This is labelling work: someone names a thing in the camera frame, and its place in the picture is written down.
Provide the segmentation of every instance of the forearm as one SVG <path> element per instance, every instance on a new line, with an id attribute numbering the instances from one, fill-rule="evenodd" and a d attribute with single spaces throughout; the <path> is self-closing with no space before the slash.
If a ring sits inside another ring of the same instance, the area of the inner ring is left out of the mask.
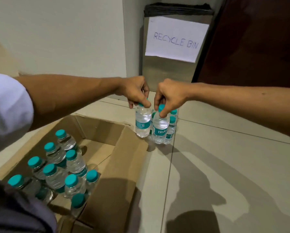
<path id="1" fill-rule="evenodd" d="M 193 83 L 188 100 L 205 102 L 290 136 L 290 88 Z"/>
<path id="2" fill-rule="evenodd" d="M 34 107 L 30 130 L 37 129 L 114 94 L 121 78 L 86 78 L 58 74 L 17 77 Z"/>

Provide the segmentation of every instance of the tiled floor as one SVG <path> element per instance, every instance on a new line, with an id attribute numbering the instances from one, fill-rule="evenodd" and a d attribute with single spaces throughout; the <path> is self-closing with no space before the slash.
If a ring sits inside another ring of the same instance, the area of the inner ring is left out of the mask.
<path id="1" fill-rule="evenodd" d="M 134 110 L 112 98 L 78 113 L 135 125 Z M 31 136 L 2 151 L 0 166 Z M 290 232 L 290 137 L 190 101 L 174 147 L 148 151 L 129 232 Z"/>

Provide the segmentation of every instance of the hand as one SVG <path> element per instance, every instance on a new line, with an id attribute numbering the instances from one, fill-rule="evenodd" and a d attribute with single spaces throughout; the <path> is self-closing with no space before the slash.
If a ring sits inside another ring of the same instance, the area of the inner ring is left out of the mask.
<path id="1" fill-rule="evenodd" d="M 165 79 L 158 84 L 155 95 L 155 110 L 158 110 L 160 104 L 165 104 L 160 112 L 160 117 L 164 118 L 174 109 L 178 109 L 188 100 L 188 92 L 191 83 L 184 83 Z"/>
<path id="2" fill-rule="evenodd" d="M 133 109 L 133 105 L 137 105 L 139 102 L 142 103 L 145 108 L 151 106 L 150 101 L 147 100 L 149 87 L 144 76 L 122 78 L 115 94 L 125 96 L 129 102 L 130 109 Z"/>

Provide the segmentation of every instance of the water bottle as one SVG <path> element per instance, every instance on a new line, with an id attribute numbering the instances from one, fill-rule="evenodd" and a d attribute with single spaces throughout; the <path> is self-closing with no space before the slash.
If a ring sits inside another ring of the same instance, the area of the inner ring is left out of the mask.
<path id="1" fill-rule="evenodd" d="M 67 172 L 65 169 L 57 167 L 55 164 L 51 163 L 44 167 L 44 174 L 46 175 L 47 185 L 54 189 L 59 194 L 65 195 L 65 178 L 67 177 Z"/>
<path id="2" fill-rule="evenodd" d="M 69 199 L 72 199 L 75 194 L 84 194 L 86 190 L 84 179 L 75 174 L 70 174 L 65 178 L 65 193 Z"/>
<path id="3" fill-rule="evenodd" d="M 170 116 L 174 116 L 177 119 L 177 110 L 172 110 L 170 114 Z"/>
<path id="4" fill-rule="evenodd" d="M 12 187 L 22 190 L 29 196 L 36 197 L 46 203 L 49 203 L 54 199 L 52 190 L 43 185 L 39 180 L 34 177 L 23 177 L 18 174 L 12 176 L 8 180 L 8 184 Z"/>
<path id="5" fill-rule="evenodd" d="M 156 113 L 156 111 L 154 111 L 153 113 L 152 113 L 152 115 L 151 115 L 151 119 L 150 119 L 150 132 L 149 132 L 149 136 L 148 136 L 148 139 L 149 140 L 152 140 L 152 137 L 151 137 L 151 134 L 152 134 L 152 120 L 154 119 L 154 116 L 155 116 L 155 113 Z"/>
<path id="6" fill-rule="evenodd" d="M 56 136 L 58 138 L 58 143 L 61 145 L 61 147 L 67 152 L 70 149 L 75 150 L 77 153 L 81 155 L 81 149 L 76 144 L 76 141 L 73 136 L 66 133 L 65 130 L 57 130 Z"/>
<path id="7" fill-rule="evenodd" d="M 87 200 L 86 195 L 82 193 L 78 193 L 73 196 L 72 205 L 70 208 L 73 217 L 75 218 L 79 217 L 79 215 L 81 214 L 82 210 L 85 207 L 86 200 Z"/>
<path id="8" fill-rule="evenodd" d="M 164 144 L 170 144 L 172 141 L 173 134 L 175 133 L 176 129 L 176 118 L 174 116 L 170 116 L 170 124 L 168 126 L 168 129 L 166 131 L 166 137 L 164 140 Z"/>
<path id="9" fill-rule="evenodd" d="M 35 176 L 38 180 L 43 183 L 46 182 L 46 176 L 42 172 L 44 167 L 48 164 L 48 162 L 38 156 L 34 156 L 29 159 L 28 166 L 32 169 L 33 176 Z"/>
<path id="10" fill-rule="evenodd" d="M 164 105 L 159 105 L 158 112 L 160 113 L 164 109 Z M 160 114 L 156 113 L 152 120 L 152 140 L 161 144 L 164 142 L 166 132 L 170 123 L 170 115 L 168 114 L 165 118 L 161 118 Z"/>
<path id="11" fill-rule="evenodd" d="M 49 163 L 54 163 L 58 167 L 66 168 L 65 151 L 53 142 L 49 142 L 44 146 L 46 157 Z"/>
<path id="12" fill-rule="evenodd" d="M 86 186 L 87 186 L 87 190 L 88 190 L 89 194 L 91 194 L 91 191 L 95 188 L 98 178 L 99 178 L 99 173 L 94 169 L 90 170 L 87 173 Z"/>
<path id="13" fill-rule="evenodd" d="M 139 137 L 147 137 L 150 132 L 151 110 L 138 103 L 135 110 L 135 132 Z"/>
<path id="14" fill-rule="evenodd" d="M 66 159 L 66 166 L 68 171 L 75 174 L 76 176 L 83 178 L 86 177 L 88 170 L 81 154 L 76 153 L 75 150 L 69 150 L 66 152 Z"/>

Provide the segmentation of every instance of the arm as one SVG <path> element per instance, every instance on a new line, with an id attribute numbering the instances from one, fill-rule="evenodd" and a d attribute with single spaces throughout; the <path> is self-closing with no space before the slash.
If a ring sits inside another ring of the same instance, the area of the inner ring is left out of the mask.
<path id="1" fill-rule="evenodd" d="M 166 79 L 159 83 L 155 110 L 162 100 L 166 104 L 161 117 L 186 101 L 196 100 L 290 136 L 290 88 L 217 86 Z"/>
<path id="2" fill-rule="evenodd" d="M 58 74 L 16 77 L 33 103 L 30 130 L 37 129 L 111 94 L 126 96 L 129 107 L 134 101 L 145 107 L 149 88 L 143 76 L 132 78 L 86 78 Z"/>

